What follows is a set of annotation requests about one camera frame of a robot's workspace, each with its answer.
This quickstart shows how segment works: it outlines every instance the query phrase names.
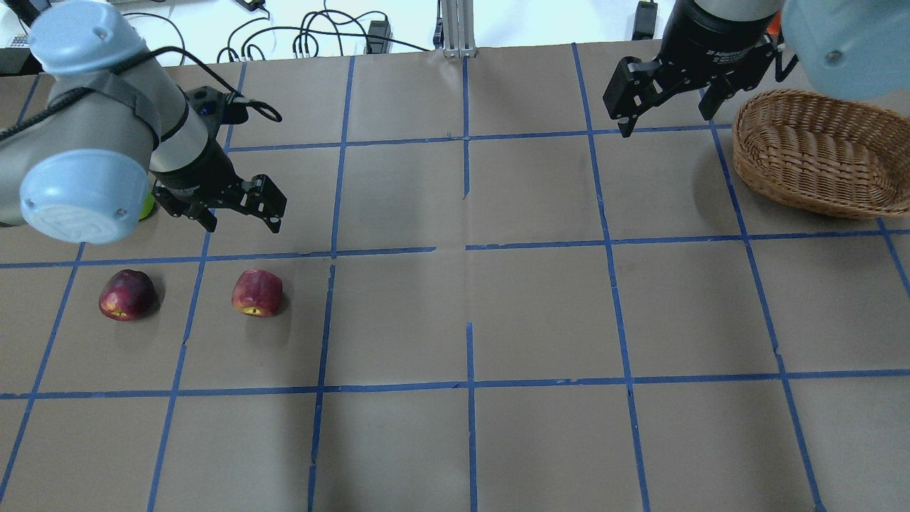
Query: black cable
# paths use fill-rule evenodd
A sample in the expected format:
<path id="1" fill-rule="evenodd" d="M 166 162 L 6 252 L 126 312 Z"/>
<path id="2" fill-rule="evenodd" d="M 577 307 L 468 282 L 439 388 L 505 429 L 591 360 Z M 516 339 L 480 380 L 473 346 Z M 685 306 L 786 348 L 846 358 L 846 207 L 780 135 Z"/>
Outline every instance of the black cable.
<path id="1" fill-rule="evenodd" d="M 216 63 L 220 63 L 220 62 L 221 62 L 221 54 L 222 54 L 222 52 L 224 52 L 225 50 L 227 50 L 227 60 L 228 60 L 229 62 L 234 62 L 235 59 L 236 59 L 236 60 L 240 60 L 240 56 L 238 55 L 237 51 L 235 51 L 233 48 L 231 48 L 231 46 L 230 46 L 230 40 L 231 40 L 231 39 L 237 34 L 237 32 L 239 32 L 239 30 L 240 30 L 241 28 L 243 28 L 244 26 L 247 26 L 247 25 L 249 25 L 249 24 L 251 24 L 251 23 L 255 23 L 255 22 L 260 21 L 260 20 L 262 20 L 262 21 L 271 21 L 272 14 L 271 14 L 269 11 L 266 11 L 266 12 L 268 13 L 268 17 L 262 17 L 262 16 L 260 16 L 260 17 L 258 17 L 258 18 L 253 18 L 253 19 L 251 19 L 251 20 L 249 20 L 249 21 L 247 21 L 247 22 L 241 24 L 241 25 L 238 26 L 237 28 L 235 28 L 235 29 L 230 33 L 230 35 L 227 36 L 227 40 L 228 40 L 228 41 L 227 41 L 227 46 L 225 46 L 224 48 L 221 48 L 221 50 L 218 51 L 218 56 L 215 58 L 215 62 L 216 62 Z"/>
<path id="2" fill-rule="evenodd" d="M 316 36 L 313 36 L 313 35 L 312 35 L 311 33 L 309 33 L 309 32 L 307 32 L 307 33 L 304 34 L 303 36 L 304 36 L 304 37 L 312 37 L 312 38 L 313 38 L 313 44 L 314 44 L 314 46 L 316 47 L 316 51 L 313 52 L 313 56 L 319 56 L 319 40 L 316 38 Z M 294 40 L 291 41 L 291 44 L 290 44 L 290 49 L 291 49 L 291 51 L 294 52 L 294 57 L 298 57 L 298 54 L 299 54 L 299 56 L 303 56 L 303 55 L 304 55 L 304 54 L 303 54 L 303 48 L 300 47 L 300 42 L 299 42 L 299 41 L 300 41 L 300 34 L 298 34 L 297 37 L 294 37 Z"/>
<path id="3" fill-rule="evenodd" d="M 324 10 L 324 11 L 329 10 L 329 7 L 327 6 L 327 0 L 322 0 L 322 10 Z M 383 13 L 382 11 L 367 11 L 366 13 L 363 13 L 362 15 L 357 16 L 355 19 L 361 19 L 365 15 L 382 15 L 382 17 L 385 18 L 387 23 L 389 21 L 389 15 Z M 343 23 L 339 23 L 339 22 L 336 22 L 336 23 L 338 23 L 340 26 L 342 26 L 342 25 L 347 25 L 348 23 L 350 23 L 350 21 L 346 21 Z"/>
<path id="4" fill-rule="evenodd" d="M 259 30 L 255 33 L 253 33 L 252 36 L 247 37 L 247 40 L 243 42 L 243 45 L 240 46 L 240 49 L 242 50 L 246 45 L 248 45 L 249 41 L 251 41 L 254 37 L 256 37 L 260 34 L 269 32 L 271 30 L 298 30 L 299 31 L 300 27 L 299 26 L 271 26 L 269 28 L 263 28 L 262 30 Z M 307 32 L 308 33 L 311 32 L 313 34 L 322 34 L 324 36 L 334 36 L 335 35 L 334 32 L 323 32 L 321 30 L 309 30 Z M 407 46 L 408 48 L 414 48 L 415 50 L 420 50 L 422 52 L 429 52 L 429 50 L 427 48 L 417 46 L 417 45 L 412 45 L 411 43 L 405 43 L 404 41 L 399 41 L 398 39 L 392 39 L 391 37 L 373 36 L 373 35 L 369 35 L 369 34 L 363 35 L 363 34 L 346 34 L 346 33 L 342 33 L 340 35 L 341 36 L 353 36 L 353 37 L 365 37 L 368 41 L 370 39 L 377 39 L 379 41 L 389 41 L 390 43 L 397 43 L 399 45 Z"/>
<path id="5" fill-rule="evenodd" d="M 786 80 L 799 63 L 799 56 L 794 55 L 790 58 L 790 62 L 787 63 L 787 67 L 784 67 L 784 52 L 781 47 L 784 46 L 785 42 L 784 32 L 782 31 L 777 35 L 777 53 L 774 55 L 774 81 L 778 83 Z"/>
<path id="6" fill-rule="evenodd" d="M 165 18 L 164 16 L 162 16 L 162 15 L 153 15 L 152 13 L 124 13 L 123 16 L 149 16 L 149 17 L 158 18 L 158 19 L 163 19 L 163 20 L 167 21 L 171 26 L 174 27 L 174 30 L 177 31 L 177 37 L 180 38 L 180 47 L 183 48 L 184 51 L 187 50 L 187 43 L 186 43 L 186 41 L 183 40 L 183 34 L 180 32 L 180 29 L 177 28 L 177 24 L 175 24 L 173 21 L 171 21 L 171 20 Z M 185 62 L 187 62 L 187 56 L 181 56 L 181 57 L 180 57 L 180 64 L 178 64 L 178 66 L 183 66 L 183 64 L 184 64 Z"/>
<path id="7" fill-rule="evenodd" d="M 331 16 L 332 13 L 347 16 L 349 18 L 349 21 L 347 21 L 345 23 L 338 23 L 332 19 L 332 16 Z M 359 21 L 357 21 L 357 18 L 355 18 L 352 15 L 349 15 L 348 13 L 336 11 L 335 9 L 326 9 L 326 10 L 319 11 L 314 14 L 325 16 L 329 20 L 329 23 L 331 23 L 332 26 L 335 27 L 335 34 L 338 36 L 338 39 L 339 39 L 339 53 L 341 54 L 341 56 L 344 56 L 344 47 L 341 45 L 341 33 L 339 31 L 339 26 L 346 25 L 348 23 L 354 23 L 354 24 L 357 24 L 357 27 L 360 29 L 360 32 L 363 33 L 364 36 L 367 35 L 367 30 L 363 27 L 363 25 L 360 24 Z M 309 23 L 307 24 L 307 30 L 309 30 L 310 26 L 313 25 L 313 21 L 316 19 L 315 15 L 309 19 Z"/>
<path id="8" fill-rule="evenodd" d="M 307 24 L 306 30 L 309 30 L 310 26 L 313 25 L 313 21 L 317 18 L 317 16 L 325 17 L 326 19 L 328 19 L 329 23 L 332 24 L 332 28 L 335 29 L 335 35 L 339 39 L 339 53 L 341 53 L 341 56 L 344 56 L 344 47 L 341 45 L 341 33 L 340 33 L 341 31 L 339 30 L 339 26 L 338 26 L 338 24 L 335 23 L 334 20 L 332 20 L 332 17 L 330 15 L 328 15 L 322 11 L 317 11 L 317 12 L 310 11 L 310 12 L 306 13 L 305 15 L 303 15 L 303 19 L 300 20 L 300 32 L 299 32 L 299 34 L 297 34 L 297 37 L 295 37 L 295 40 L 298 41 L 298 45 L 301 42 L 303 43 L 303 47 L 299 48 L 300 53 L 304 53 L 304 52 L 309 53 L 308 40 L 305 38 L 302 38 L 303 31 L 304 31 L 303 25 Z"/>
<path id="9" fill-rule="evenodd" d="M 253 48 L 256 48 L 256 50 L 259 52 L 259 56 L 262 57 L 262 60 L 266 60 L 266 54 L 264 54 L 262 52 L 262 48 L 260 48 L 259 46 L 256 46 L 256 45 L 252 45 L 252 44 L 247 46 L 247 58 L 249 60 L 253 60 L 253 52 L 249 51 Z"/>
<path id="10" fill-rule="evenodd" d="M 222 87 L 224 87 L 225 89 L 227 89 L 229 91 L 228 103 L 232 102 L 234 99 L 236 99 L 238 97 L 244 97 L 242 94 L 240 94 L 240 91 L 236 90 L 234 88 L 234 86 L 231 86 L 224 78 L 222 78 L 218 73 L 213 71 L 211 67 L 207 66 L 204 62 L 199 60 L 198 57 L 187 52 L 184 48 L 178 48 L 176 46 L 164 46 L 164 47 L 161 47 L 161 48 L 151 51 L 151 52 L 141 53 L 141 54 L 132 56 L 132 57 L 128 58 L 127 60 L 124 60 L 118 64 L 111 66 L 108 69 L 108 71 L 110 71 L 111 73 L 113 73 L 115 75 L 120 75 L 122 73 L 129 71 L 130 69 L 132 69 L 136 66 L 139 66 L 140 64 L 143 64 L 144 62 L 147 62 L 148 60 L 151 60 L 157 56 L 160 56 L 160 55 L 163 55 L 163 54 L 169 53 L 169 52 L 177 52 L 181 56 L 189 57 L 189 59 L 192 60 L 197 66 L 201 67 L 203 71 L 205 71 L 210 76 L 212 76 Z M 76 87 L 76 88 L 66 91 L 65 93 L 63 93 L 62 95 L 57 97 L 49 107 L 45 108 L 41 112 L 35 114 L 34 116 L 22 121 L 21 123 L 13 126 L 11 128 L 8 128 L 8 129 L 0 132 L 0 142 L 7 140 L 8 138 L 11 138 L 14 135 L 22 133 L 23 131 L 33 127 L 34 125 L 40 123 L 41 121 L 44 121 L 45 119 L 50 118 L 54 114 L 57 114 L 59 112 L 66 110 L 67 108 L 72 107 L 77 101 L 88 96 L 92 92 L 94 92 L 93 89 L 90 89 L 87 87 Z M 247 105 L 250 108 L 252 108 L 253 110 L 256 110 L 259 113 L 259 115 L 261 115 L 262 117 L 264 117 L 270 121 L 275 121 L 275 122 L 279 123 L 283 119 L 281 114 L 277 110 L 275 110 L 274 107 L 272 107 L 271 105 L 269 105 L 268 103 L 266 103 L 264 101 L 249 100 L 249 101 L 245 102 L 244 105 Z"/>

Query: blue tape line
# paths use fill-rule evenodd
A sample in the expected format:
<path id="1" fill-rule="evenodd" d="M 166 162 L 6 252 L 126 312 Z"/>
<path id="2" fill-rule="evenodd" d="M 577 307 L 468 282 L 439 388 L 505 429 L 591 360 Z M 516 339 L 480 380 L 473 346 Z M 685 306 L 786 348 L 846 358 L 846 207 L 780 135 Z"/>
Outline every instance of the blue tape line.
<path id="1" fill-rule="evenodd" d="M 36 400 L 83 398 L 162 398 L 170 396 L 167 389 L 136 389 L 125 391 L 50 391 L 35 394 Z"/>
<path id="2" fill-rule="evenodd" d="M 124 260 L 82 260 L 80 267 L 100 267 L 107 265 L 153 265 L 160 263 L 197 263 L 199 256 L 176 256 L 173 258 L 128 258 Z"/>
<path id="3" fill-rule="evenodd" d="M 82 253 L 86 249 L 86 244 L 79 244 L 79 251 L 76 254 L 76 262 L 82 259 Z M 56 340 L 57 330 L 60 328 L 60 323 L 63 321 L 63 313 L 66 309 L 66 302 L 69 300 L 69 294 L 73 290 L 73 282 L 76 280 L 76 271 L 78 267 L 74 266 L 73 269 L 69 272 L 69 280 L 66 281 L 66 288 L 63 291 L 63 297 L 60 299 L 60 306 L 57 308 L 57 314 L 54 318 L 54 326 L 51 328 L 50 336 L 47 339 L 47 345 L 45 346 L 45 352 L 41 356 L 41 363 L 38 365 L 38 372 L 35 375 L 35 382 L 32 384 L 31 396 L 28 399 L 28 402 L 25 404 L 25 411 L 22 414 L 22 421 L 19 423 L 19 430 L 15 435 L 15 441 L 13 442 L 13 450 L 10 452 L 9 459 L 6 461 L 6 470 L 3 473 L 3 480 L 0 481 L 0 503 L 3 502 L 3 497 L 6 494 L 6 486 L 9 484 L 9 478 L 13 474 L 13 466 L 15 466 L 15 458 L 19 454 L 19 446 L 22 445 L 22 439 L 25 437 L 25 429 L 28 427 L 28 420 L 32 415 L 32 407 L 35 406 L 35 396 L 38 393 L 38 388 L 41 387 L 41 380 L 45 376 L 45 370 L 47 368 L 47 361 L 50 360 L 51 350 L 54 348 L 54 341 Z"/>
<path id="4" fill-rule="evenodd" d="M 881 219 L 878 219 L 878 229 L 881 230 L 881 235 L 885 237 L 885 243 L 888 245 L 888 252 L 891 253 L 891 259 L 895 261 L 895 267 L 897 268 L 897 273 L 901 276 L 901 282 L 904 284 L 904 290 L 907 293 L 907 297 L 910 297 L 910 280 L 907 280 L 904 264 L 901 263 L 901 257 L 897 254 L 897 248 L 895 247 L 894 241 L 891 240 L 891 233 L 888 232 L 885 222 Z"/>
<path id="5" fill-rule="evenodd" d="M 848 237 L 877 237 L 881 231 L 821 231 L 817 233 L 774 233 L 764 235 L 749 235 L 750 240 L 799 240 L 808 238 L 848 238 Z"/>
<path id="6" fill-rule="evenodd" d="M 557 387 L 572 385 L 625 385 L 625 377 L 594 377 L 586 379 L 519 379 L 476 381 L 475 387 Z"/>
<path id="7" fill-rule="evenodd" d="M 749 381 L 774 381 L 780 374 L 717 374 L 717 375 L 660 375 L 635 377 L 636 384 L 690 384 L 690 383 L 735 383 Z"/>
<path id="8" fill-rule="evenodd" d="M 353 249 L 349 251 L 337 251 L 340 256 L 379 256 L 382 254 L 413 254 L 416 252 L 433 252 L 436 247 L 401 247 L 395 249 Z"/>
<path id="9" fill-rule="evenodd" d="M 326 290 L 326 312 L 322 320 L 322 348 L 319 352 L 319 377 L 318 393 L 316 395 L 316 411 L 313 414 L 313 438 L 309 452 L 309 481 L 307 485 L 308 501 L 307 511 L 312 512 L 316 497 L 316 469 L 319 455 L 319 439 L 322 432 L 322 404 L 325 396 L 326 364 L 329 360 L 329 333 L 332 324 L 332 302 L 335 296 L 335 265 L 329 267 L 329 286 Z"/>
<path id="10" fill-rule="evenodd" d="M 399 146 L 402 144 L 434 144 L 437 142 L 451 142 L 459 140 L 461 137 L 429 137 L 429 138 L 390 138 L 387 140 L 359 140 L 350 141 L 348 146 Z"/>
<path id="11" fill-rule="evenodd" d="M 177 357 L 177 369 L 174 371 L 174 382 L 171 384 L 169 398 L 167 399 L 167 413 L 165 424 L 161 429 L 161 442 L 158 444 L 158 455 L 155 458 L 155 472 L 152 474 L 152 486 L 148 491 L 148 506 L 146 512 L 155 510 L 155 500 L 158 495 L 158 483 L 161 481 L 161 468 L 165 464 L 167 451 L 167 438 L 170 436 L 171 422 L 174 420 L 174 407 L 177 404 L 177 390 L 180 389 L 180 375 L 183 373 L 183 362 L 187 357 L 187 345 L 180 345 L 180 355 Z"/>
<path id="12" fill-rule="evenodd" d="M 306 258 L 327 258 L 331 256 L 328 251 L 317 252 L 271 252 L 260 254 L 222 254 L 220 256 L 208 256 L 207 261 L 246 261 L 246 260 L 294 260 Z"/>
<path id="13" fill-rule="evenodd" d="M 350 116 L 350 91 L 354 85 L 354 57 L 349 59 L 348 84 L 345 86 L 344 117 L 341 120 L 341 144 L 339 146 L 339 173 L 335 182 L 335 208 L 332 211 L 332 254 L 334 260 L 339 249 L 339 216 L 341 215 L 341 187 L 344 185 L 344 159 L 348 148 L 348 119 Z"/>
<path id="14" fill-rule="evenodd" d="M 910 376 L 910 368 L 892 368 L 885 370 L 833 370 L 822 372 L 795 372 L 787 373 L 788 379 L 859 379 L 876 377 L 906 377 Z M 693 384 L 693 383 L 730 383 L 749 381 L 778 380 L 780 374 L 701 374 L 701 375 L 653 375 L 633 377 L 636 384 Z M 592 377 L 583 379 L 519 379 L 519 380 L 493 380 L 493 381 L 442 381 L 433 383 L 412 384 L 347 384 L 319 387 L 311 386 L 283 386 L 283 387 L 244 387 L 244 388 L 215 388 L 215 389 L 181 389 L 177 396 L 239 396 L 252 394 L 317 394 L 323 393 L 391 393 L 401 391 L 431 391 L 437 389 L 467 389 L 472 385 L 475 388 L 497 387 L 556 387 L 556 386 L 585 386 L 585 385 L 625 385 L 624 377 Z M 31 393 L 4 393 L 0 400 L 83 400 L 91 398 L 155 398 L 170 396 L 168 390 L 126 390 L 126 391 L 61 391 Z"/>
<path id="15" fill-rule="evenodd" d="M 240 65 L 240 78 L 238 78 L 238 81 L 237 81 L 237 91 L 239 91 L 241 93 L 243 92 L 243 82 L 244 82 L 244 80 L 246 80 L 246 78 L 247 78 L 247 63 L 244 62 L 242 65 Z M 229 125 L 227 127 L 227 135 L 225 136 L 225 147 L 224 147 L 225 151 L 230 151 L 230 141 L 234 137 L 234 126 L 235 125 Z"/>
<path id="16" fill-rule="evenodd" d="M 822 503 L 821 494 L 818 491 L 818 484 L 815 480 L 815 472 L 812 467 L 812 461 L 809 458 L 809 450 L 806 446 L 805 438 L 803 436 L 803 426 L 800 423 L 799 413 L 796 411 L 796 402 L 794 401 L 793 391 L 790 389 L 790 381 L 787 376 L 784 358 L 781 356 L 779 351 L 780 345 L 777 339 L 777 332 L 774 329 L 774 321 L 771 318 L 771 310 L 768 307 L 767 297 L 764 294 L 762 277 L 759 275 L 758 265 L 755 262 L 755 254 L 752 249 L 752 242 L 750 239 L 749 231 L 745 226 L 743 211 L 740 209 L 739 200 L 736 198 L 736 189 L 733 187 L 733 179 L 731 178 L 730 170 L 727 167 L 727 160 L 723 155 L 721 139 L 717 134 L 717 129 L 714 126 L 714 122 L 709 121 L 709 125 L 711 126 L 711 135 L 714 140 L 714 148 L 717 151 L 717 158 L 721 162 L 721 170 L 723 171 L 723 178 L 726 181 L 727 192 L 730 194 L 730 201 L 733 204 L 733 210 L 736 212 L 736 222 L 739 224 L 740 232 L 743 235 L 743 245 L 745 246 L 746 256 L 749 259 L 749 267 L 752 269 L 752 277 L 755 281 L 755 289 L 758 292 L 759 303 L 762 305 L 764 323 L 768 330 L 768 336 L 771 339 L 774 358 L 777 360 L 777 370 L 780 374 L 781 385 L 784 388 L 784 397 L 787 401 L 787 408 L 790 411 L 790 418 L 794 424 L 796 444 L 799 446 L 800 457 L 803 459 L 803 467 L 805 469 L 806 479 L 808 480 L 809 490 L 812 492 L 812 500 L 818 512 L 826 512 L 824 504 Z"/>
<path id="17" fill-rule="evenodd" d="M 285 149 L 338 148 L 340 146 L 341 144 L 338 142 L 313 142 L 309 144 L 279 144 L 276 146 L 244 146 L 225 149 L 225 151 L 228 153 L 245 153 L 249 151 L 281 151 Z"/>
<path id="18" fill-rule="evenodd" d="M 469 119 L 469 103 L 468 103 L 468 61 L 467 57 L 461 59 L 461 115 L 464 122 L 464 127 L 462 133 L 464 134 L 464 140 L 462 141 L 463 152 L 462 159 L 464 160 L 464 195 L 462 199 L 467 198 L 470 193 L 470 150 L 468 149 L 468 142 L 470 141 L 470 124 L 468 123 Z"/>
<path id="19" fill-rule="evenodd" d="M 44 269 L 50 267 L 72 267 L 73 261 L 35 261 L 26 263 L 0 263 L 0 269 Z"/>
<path id="20" fill-rule="evenodd" d="M 601 187 L 601 172 L 597 160 L 597 148 L 594 146 L 594 130 L 591 122 L 591 108 L 588 105 L 588 91 L 584 85 L 584 74 L 581 71 L 581 59 L 578 55 L 578 45 L 571 44 L 572 56 L 575 59 L 575 72 L 578 74 L 578 84 L 581 89 L 581 104 L 584 107 L 584 122 L 588 130 L 588 149 L 591 152 L 591 169 L 594 177 L 594 189 L 597 193 L 597 208 L 601 215 L 601 227 L 604 247 L 607 252 L 607 269 L 610 274 L 610 288 L 613 298 L 613 310 L 616 315 L 616 330 L 620 339 L 620 352 L 622 353 L 622 374 L 626 384 L 626 397 L 629 403 L 629 422 L 632 429 L 632 447 L 635 451 L 635 467 L 638 470 L 638 483 L 642 493 L 642 507 L 644 512 L 651 512 L 651 500 L 648 497 L 648 483 L 644 473 L 644 456 L 642 454 L 642 438 L 638 426 L 638 409 L 635 406 L 635 382 L 632 379 L 632 365 L 629 362 L 629 347 L 626 343 L 625 325 L 622 320 L 622 304 L 620 290 L 616 281 L 616 267 L 613 263 L 612 239 L 607 216 L 603 207 L 603 192 Z"/>
<path id="21" fill-rule="evenodd" d="M 474 324 L 465 328 L 468 345 L 468 460 L 470 472 L 470 510 L 477 512 L 477 407 L 474 397 Z"/>
<path id="22" fill-rule="evenodd" d="M 856 379 L 863 377 L 907 377 L 910 368 L 889 370 L 835 370 L 828 372 L 795 372 L 788 373 L 788 379 Z"/>
<path id="23" fill-rule="evenodd" d="M 282 386 L 282 387 L 233 387 L 225 389 L 181 389 L 177 396 L 248 396 L 253 394 L 315 394 L 319 387 L 315 385 Z"/>
<path id="24" fill-rule="evenodd" d="M 597 247 L 603 246 L 606 242 L 603 240 L 579 240 L 579 241 L 527 241 L 517 243 L 486 243 L 476 245 L 466 245 L 465 251 L 499 251 L 507 249 L 546 249 L 551 247 Z"/>
<path id="25" fill-rule="evenodd" d="M 196 316 L 196 305 L 199 300 L 199 290 L 202 288 L 202 273 L 206 269 L 206 256 L 208 254 L 208 241 L 211 233 L 206 232 L 206 237 L 202 240 L 202 257 L 199 260 L 199 269 L 196 272 L 196 286 L 193 288 L 193 297 L 189 301 L 189 311 L 187 312 L 187 324 L 183 331 L 183 343 L 189 339 L 190 330 L 193 328 L 193 319 Z"/>
<path id="26" fill-rule="evenodd" d="M 635 133 L 659 133 L 664 131 L 699 131 L 699 130 L 709 130 L 710 126 L 707 124 L 704 125 L 693 125 L 693 126 L 680 126 L 680 127 L 636 127 Z M 617 128 L 606 128 L 606 129 L 595 129 L 594 135 L 617 135 L 621 131 Z"/>
<path id="27" fill-rule="evenodd" d="M 32 81 L 32 88 L 28 89 L 28 96 L 25 97 L 25 104 L 22 106 L 22 110 L 19 111 L 19 117 L 15 119 L 15 123 L 17 125 L 22 123 L 22 121 L 25 119 L 25 112 L 28 110 L 28 106 L 32 103 L 32 97 L 35 95 L 35 91 L 38 89 L 38 80 L 40 78 L 40 75 L 35 75 L 35 80 Z"/>
<path id="28" fill-rule="evenodd" d="M 654 238 L 627 238 L 612 240 L 612 245 L 637 245 L 646 243 L 691 243 L 707 241 L 738 241 L 742 240 L 740 235 L 714 235 L 698 237 L 654 237 Z"/>
<path id="29" fill-rule="evenodd" d="M 243 71 L 246 64 L 240 72 L 240 83 L 243 83 Z M 193 286 L 193 297 L 189 302 L 189 311 L 187 312 L 187 325 L 183 332 L 183 342 L 180 344 L 180 354 L 177 356 L 177 368 L 174 370 L 174 381 L 171 384 L 170 396 L 167 400 L 167 412 L 165 414 L 165 424 L 161 430 L 161 442 L 158 445 L 158 455 L 155 462 L 155 472 L 152 474 L 152 485 L 148 491 L 147 512 L 155 509 L 155 500 L 158 492 L 158 482 L 161 479 L 161 467 L 164 465 L 165 452 L 167 451 L 167 438 L 170 436 L 171 421 L 174 418 L 174 407 L 177 404 L 178 391 L 180 390 L 180 377 L 183 374 L 183 363 L 187 357 L 187 340 L 192 332 L 193 320 L 196 317 L 196 306 L 199 299 L 199 290 L 202 288 L 202 276 L 206 269 L 206 257 L 208 256 L 208 244 L 211 240 L 211 233 L 206 232 L 202 239 L 202 250 L 199 253 L 199 267 L 196 272 L 196 283 Z"/>
<path id="30" fill-rule="evenodd" d="M 586 131 L 542 131 L 535 133 L 502 133 L 495 135 L 474 135 L 471 140 L 509 140 L 514 138 L 556 138 L 556 137 L 583 137 Z"/>
<path id="31" fill-rule="evenodd" d="M 326 393 L 393 393 L 399 391 L 429 391 L 433 389 L 461 389 L 466 386 L 462 381 L 444 381 L 437 383 L 413 384 L 363 384 L 334 385 L 325 387 Z"/>

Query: green object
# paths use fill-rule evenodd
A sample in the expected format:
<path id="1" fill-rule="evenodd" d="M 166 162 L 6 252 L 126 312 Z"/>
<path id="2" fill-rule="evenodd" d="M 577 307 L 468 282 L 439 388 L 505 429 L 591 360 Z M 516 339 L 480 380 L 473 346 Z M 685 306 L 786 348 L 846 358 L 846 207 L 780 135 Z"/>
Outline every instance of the green object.
<path id="1" fill-rule="evenodd" d="M 152 193 L 149 192 L 146 196 L 146 202 L 142 203 L 142 212 L 139 213 L 139 220 L 142 220 L 152 214 L 152 211 L 155 210 L 155 198 L 152 197 Z"/>

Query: white wall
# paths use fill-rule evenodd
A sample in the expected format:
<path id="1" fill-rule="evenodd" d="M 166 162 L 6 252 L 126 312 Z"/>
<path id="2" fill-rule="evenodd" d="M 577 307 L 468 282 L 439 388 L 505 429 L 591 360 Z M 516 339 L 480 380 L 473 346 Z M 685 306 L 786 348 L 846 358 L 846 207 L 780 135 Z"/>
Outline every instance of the white wall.
<path id="1" fill-rule="evenodd" d="M 435 0 L 328 0 L 330 9 L 351 15 L 369 10 L 384 11 L 389 15 L 392 36 L 417 46 L 432 48 L 433 29 L 436 22 Z M 475 0 L 474 24 L 478 46 L 536 46 L 592 41 L 622 41 L 632 35 L 632 20 L 638 0 Z M 163 4 L 136 0 L 116 4 L 121 12 L 147 12 L 168 17 L 183 32 L 187 50 L 204 62 L 215 62 L 218 50 L 225 45 L 230 32 L 245 21 L 260 17 L 261 11 L 249 13 L 234 0 L 167 0 Z M 235 36 L 232 46 L 240 43 L 260 28 L 269 26 L 298 26 L 309 11 L 322 9 L 322 0 L 267 0 L 272 21 L 259 21 L 243 28 Z M 672 0 L 658 1 L 657 34 L 672 9 Z M 364 26 L 369 25 L 370 17 Z M 135 16 L 130 23 L 136 27 L 148 46 L 179 46 L 174 29 L 159 19 Z M 355 26 L 351 32 L 359 31 Z M 333 31 L 328 21 L 319 18 L 312 28 Z M 0 4 L 0 46 L 7 46 L 13 35 L 22 29 L 15 15 Z M 293 58 L 290 42 L 296 33 L 291 30 L 273 31 L 258 36 L 254 43 L 260 46 L 268 59 Z M 363 52 L 363 39 L 342 39 L 345 55 Z M 320 55 L 339 54 L 338 40 L 334 36 L 319 36 Z M 392 52 L 414 51 L 402 45 L 392 45 Z M 162 56 L 164 65 L 175 65 L 179 56 Z"/>

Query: power adapter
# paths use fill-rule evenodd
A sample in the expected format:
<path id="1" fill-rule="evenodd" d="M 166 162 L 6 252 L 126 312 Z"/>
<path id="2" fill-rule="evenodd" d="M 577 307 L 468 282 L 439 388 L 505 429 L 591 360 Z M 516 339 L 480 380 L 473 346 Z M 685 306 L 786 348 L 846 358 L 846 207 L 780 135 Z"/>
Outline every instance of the power adapter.
<path id="1" fill-rule="evenodd" d="M 256 9 L 261 9 L 266 6 L 266 0 L 234 0 L 243 8 L 247 9 L 249 12 L 253 12 Z"/>
<path id="2" fill-rule="evenodd" d="M 445 36 L 442 34 L 442 18 L 436 18 L 436 30 L 433 31 L 433 47 L 437 50 L 442 48 L 445 43 Z"/>
<path id="3" fill-rule="evenodd" d="M 392 37 L 392 28 L 389 25 L 388 21 L 379 20 L 369 22 L 369 31 L 367 32 L 370 36 L 380 36 L 391 38 Z M 372 37 L 367 37 L 367 53 L 368 54 L 387 54 L 389 52 L 389 41 L 385 39 L 374 39 Z"/>
<path id="4" fill-rule="evenodd" d="M 657 27 L 657 4 L 641 0 L 635 8 L 635 26 L 632 29 L 632 41 L 654 39 Z"/>

